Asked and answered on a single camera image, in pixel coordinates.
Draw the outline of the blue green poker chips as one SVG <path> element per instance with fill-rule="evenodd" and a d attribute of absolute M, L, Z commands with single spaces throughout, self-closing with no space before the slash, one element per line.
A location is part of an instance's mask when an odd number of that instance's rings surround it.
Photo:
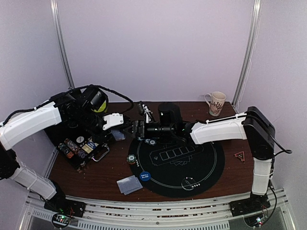
<path fill-rule="evenodd" d="M 156 144 L 156 140 L 154 139 L 145 139 L 144 142 L 151 146 L 154 146 Z"/>

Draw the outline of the grey cloth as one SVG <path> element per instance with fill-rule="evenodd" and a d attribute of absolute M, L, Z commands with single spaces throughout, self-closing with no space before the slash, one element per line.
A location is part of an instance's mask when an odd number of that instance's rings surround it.
<path fill-rule="evenodd" d="M 111 133 L 116 141 L 122 141 L 126 139 L 125 134 L 123 134 L 119 130 L 111 130 Z"/>

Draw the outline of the stack of poker chips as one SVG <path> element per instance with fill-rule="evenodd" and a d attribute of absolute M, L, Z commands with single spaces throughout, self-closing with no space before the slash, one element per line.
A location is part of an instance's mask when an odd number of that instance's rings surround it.
<path fill-rule="evenodd" d="M 127 156 L 127 163 L 132 165 L 136 163 L 136 156 L 134 154 L 130 154 Z"/>

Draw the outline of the blue small blind button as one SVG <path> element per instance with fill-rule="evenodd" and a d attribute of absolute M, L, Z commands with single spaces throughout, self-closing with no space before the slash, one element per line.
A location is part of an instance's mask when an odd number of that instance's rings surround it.
<path fill-rule="evenodd" d="M 141 181 L 147 182 L 151 179 L 151 174 L 149 172 L 142 172 L 139 175 Z"/>

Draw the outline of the dealt cards front pile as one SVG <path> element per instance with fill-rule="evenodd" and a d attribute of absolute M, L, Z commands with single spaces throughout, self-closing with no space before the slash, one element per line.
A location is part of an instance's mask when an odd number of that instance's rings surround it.
<path fill-rule="evenodd" d="M 118 185 L 120 192 L 124 195 L 128 195 L 134 191 L 137 191 L 143 188 L 139 179 L 135 177 L 134 175 L 118 180 L 117 185 Z"/>

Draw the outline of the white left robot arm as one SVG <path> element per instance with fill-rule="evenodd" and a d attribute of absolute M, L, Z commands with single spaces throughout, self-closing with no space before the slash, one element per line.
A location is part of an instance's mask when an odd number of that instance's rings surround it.
<path fill-rule="evenodd" d="M 2 160 L 8 168 L 0 177 L 13 180 L 27 190 L 50 200 L 51 206 L 59 213 L 69 209 L 68 200 L 58 194 L 55 184 L 50 179 L 24 164 L 13 148 L 24 140 L 42 133 L 45 128 L 62 122 L 59 108 L 54 102 L 47 102 L 46 105 L 34 107 L 29 112 L 18 112 L 8 121 L 0 123 L 0 150 L 3 157 L 8 157 L 7 160 Z"/>

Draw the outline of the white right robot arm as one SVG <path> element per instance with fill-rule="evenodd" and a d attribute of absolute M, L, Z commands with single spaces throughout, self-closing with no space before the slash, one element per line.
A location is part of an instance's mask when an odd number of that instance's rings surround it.
<path fill-rule="evenodd" d="M 133 125 L 132 173 L 151 192 L 169 198 L 198 196 L 222 178 L 230 153 L 242 147 L 254 161 L 249 211 L 264 204 L 274 158 L 275 129 L 258 108 L 230 117 L 188 122 L 176 105 L 159 109 L 160 120 Z"/>

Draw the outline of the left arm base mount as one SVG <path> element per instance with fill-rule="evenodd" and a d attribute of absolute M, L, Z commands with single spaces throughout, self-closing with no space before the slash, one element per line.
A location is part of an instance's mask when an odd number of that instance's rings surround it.
<path fill-rule="evenodd" d="M 64 229 L 69 225 L 76 225 L 77 218 L 82 218 L 86 204 L 80 201 L 66 199 L 63 207 L 56 206 L 50 201 L 44 202 L 44 209 L 53 211 L 52 225 L 57 229 Z"/>

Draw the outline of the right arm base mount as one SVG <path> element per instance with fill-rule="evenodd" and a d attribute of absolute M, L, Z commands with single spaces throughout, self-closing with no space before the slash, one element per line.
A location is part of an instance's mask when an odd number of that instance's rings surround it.
<path fill-rule="evenodd" d="M 269 217 L 268 198 L 246 198 L 229 203 L 233 217 L 243 216 L 244 222 L 252 228 L 261 227 Z"/>

